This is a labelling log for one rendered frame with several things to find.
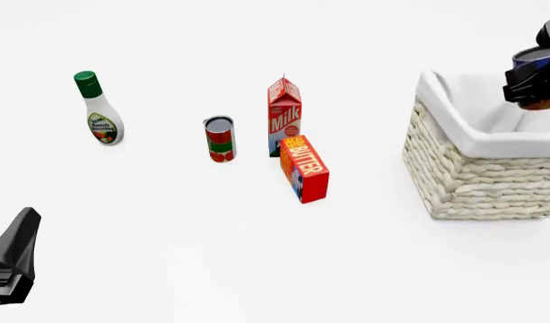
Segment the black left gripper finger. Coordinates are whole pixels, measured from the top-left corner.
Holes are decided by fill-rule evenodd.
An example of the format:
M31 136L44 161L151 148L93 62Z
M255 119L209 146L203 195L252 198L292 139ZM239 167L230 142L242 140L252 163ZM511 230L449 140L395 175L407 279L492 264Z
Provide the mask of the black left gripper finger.
M32 207L22 209L0 236L0 264L15 273L35 276L34 249L41 216Z

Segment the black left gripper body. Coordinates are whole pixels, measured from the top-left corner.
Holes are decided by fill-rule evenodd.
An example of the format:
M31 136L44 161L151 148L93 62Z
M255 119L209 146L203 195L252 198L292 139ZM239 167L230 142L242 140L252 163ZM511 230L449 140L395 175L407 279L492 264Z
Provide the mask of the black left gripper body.
M33 264L13 266L0 262L0 306L24 303L34 285Z

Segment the cream woven wicker basket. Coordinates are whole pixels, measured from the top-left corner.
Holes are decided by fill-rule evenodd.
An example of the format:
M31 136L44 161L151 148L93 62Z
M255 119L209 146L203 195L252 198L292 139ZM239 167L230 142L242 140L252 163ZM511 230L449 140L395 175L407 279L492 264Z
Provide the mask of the cream woven wicker basket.
M550 216L550 158L468 158L415 100L403 160L436 220L528 220Z

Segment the white cloth basket liner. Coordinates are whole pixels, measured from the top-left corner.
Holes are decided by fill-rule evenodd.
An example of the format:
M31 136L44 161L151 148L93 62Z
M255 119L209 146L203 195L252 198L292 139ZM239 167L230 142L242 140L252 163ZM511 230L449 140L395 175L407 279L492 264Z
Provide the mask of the white cloth basket liner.
M500 74L421 73L416 96L436 121L437 136L470 158L550 158L550 109L505 101Z

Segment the red white milk carton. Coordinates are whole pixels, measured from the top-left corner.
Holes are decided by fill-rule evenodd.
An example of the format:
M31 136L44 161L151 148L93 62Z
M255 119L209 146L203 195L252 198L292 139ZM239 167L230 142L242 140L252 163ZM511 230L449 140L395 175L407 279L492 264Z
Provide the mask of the red white milk carton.
M282 77L268 88L267 103L268 151L271 158L278 158L282 139L301 133L299 88Z

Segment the red green tomato sauce can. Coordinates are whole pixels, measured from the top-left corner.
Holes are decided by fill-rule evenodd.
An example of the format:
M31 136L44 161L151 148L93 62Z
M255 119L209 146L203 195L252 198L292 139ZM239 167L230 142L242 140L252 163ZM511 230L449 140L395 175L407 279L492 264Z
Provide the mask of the red green tomato sauce can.
M226 163L236 157L233 120L216 115L204 120L205 136L210 157L217 163Z

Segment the red orange butter box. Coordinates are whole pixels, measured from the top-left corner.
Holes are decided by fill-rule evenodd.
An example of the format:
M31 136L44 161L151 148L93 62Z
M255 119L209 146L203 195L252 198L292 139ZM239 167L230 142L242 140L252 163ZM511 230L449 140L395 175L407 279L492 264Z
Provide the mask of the red orange butter box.
M326 197L329 170L306 136L282 139L280 165L303 204Z

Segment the ranch dressing bottle green cap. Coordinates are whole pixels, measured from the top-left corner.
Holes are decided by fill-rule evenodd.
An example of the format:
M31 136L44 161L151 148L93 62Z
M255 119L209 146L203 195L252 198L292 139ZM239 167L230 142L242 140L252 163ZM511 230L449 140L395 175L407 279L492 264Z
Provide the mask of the ranch dressing bottle green cap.
M78 72L74 81L87 108L86 123L101 144L114 145L124 138L124 123L107 101L97 75L92 71Z

